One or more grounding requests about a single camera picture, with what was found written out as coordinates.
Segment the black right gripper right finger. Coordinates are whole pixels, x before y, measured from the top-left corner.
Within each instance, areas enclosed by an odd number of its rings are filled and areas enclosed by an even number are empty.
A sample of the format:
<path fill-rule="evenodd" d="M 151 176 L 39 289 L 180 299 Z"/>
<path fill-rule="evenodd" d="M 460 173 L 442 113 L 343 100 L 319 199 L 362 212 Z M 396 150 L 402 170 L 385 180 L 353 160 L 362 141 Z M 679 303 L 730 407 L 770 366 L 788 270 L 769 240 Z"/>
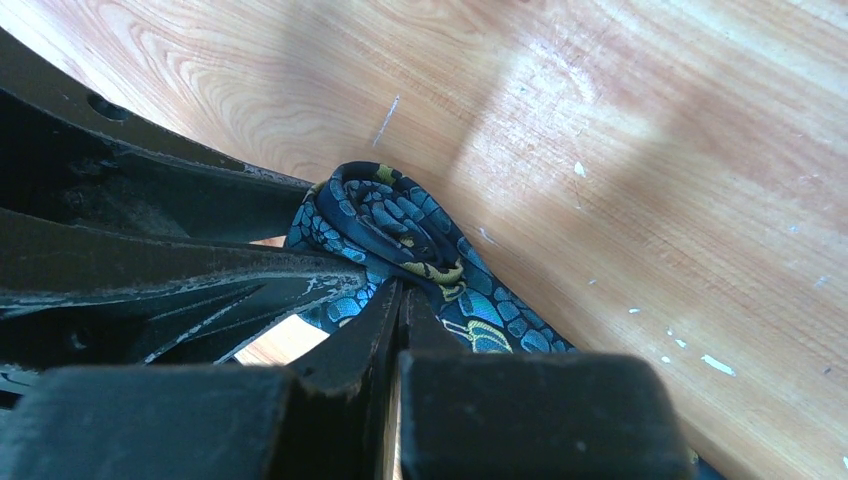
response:
<path fill-rule="evenodd" d="M 475 354 L 406 290 L 398 321 L 407 479 L 692 479 L 669 392 L 645 360 Z"/>

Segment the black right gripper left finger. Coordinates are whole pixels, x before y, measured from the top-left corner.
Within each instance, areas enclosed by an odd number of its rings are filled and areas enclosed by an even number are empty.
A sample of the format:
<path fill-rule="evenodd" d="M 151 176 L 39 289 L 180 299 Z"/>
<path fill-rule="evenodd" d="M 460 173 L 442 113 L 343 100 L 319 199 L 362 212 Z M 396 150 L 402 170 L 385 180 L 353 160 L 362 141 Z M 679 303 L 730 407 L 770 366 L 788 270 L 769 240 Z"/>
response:
<path fill-rule="evenodd" d="M 399 281 L 285 366 L 52 371 L 1 432 L 5 479 L 383 479 Z"/>

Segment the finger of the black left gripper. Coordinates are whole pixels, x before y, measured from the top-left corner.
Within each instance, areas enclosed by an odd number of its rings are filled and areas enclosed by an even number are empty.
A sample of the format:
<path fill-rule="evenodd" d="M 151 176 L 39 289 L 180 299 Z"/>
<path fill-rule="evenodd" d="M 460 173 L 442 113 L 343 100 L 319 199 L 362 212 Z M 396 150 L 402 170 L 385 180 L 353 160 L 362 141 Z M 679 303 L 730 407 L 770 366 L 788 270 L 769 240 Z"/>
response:
<path fill-rule="evenodd" d="M 1 365 L 222 363 L 364 284 L 322 253 L 125 234 L 1 213 Z"/>
<path fill-rule="evenodd" d="M 249 243 L 286 234 L 309 182 L 106 100 L 1 35 L 1 205 L 63 224 Z"/>

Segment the blue patterned necktie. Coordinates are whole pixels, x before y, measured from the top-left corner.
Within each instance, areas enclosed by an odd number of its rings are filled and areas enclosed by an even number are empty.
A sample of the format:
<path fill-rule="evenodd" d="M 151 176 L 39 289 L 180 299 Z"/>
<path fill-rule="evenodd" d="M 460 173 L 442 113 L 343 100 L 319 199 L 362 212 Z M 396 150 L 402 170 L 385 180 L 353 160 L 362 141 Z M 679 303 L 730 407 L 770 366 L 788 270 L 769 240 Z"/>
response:
<path fill-rule="evenodd" d="M 366 283 L 306 314 L 333 333 L 351 323 L 385 282 L 427 298 L 437 323 L 475 354 L 577 353 L 501 282 L 439 203 L 399 171 L 351 162 L 313 185 L 285 244 L 361 265 Z"/>

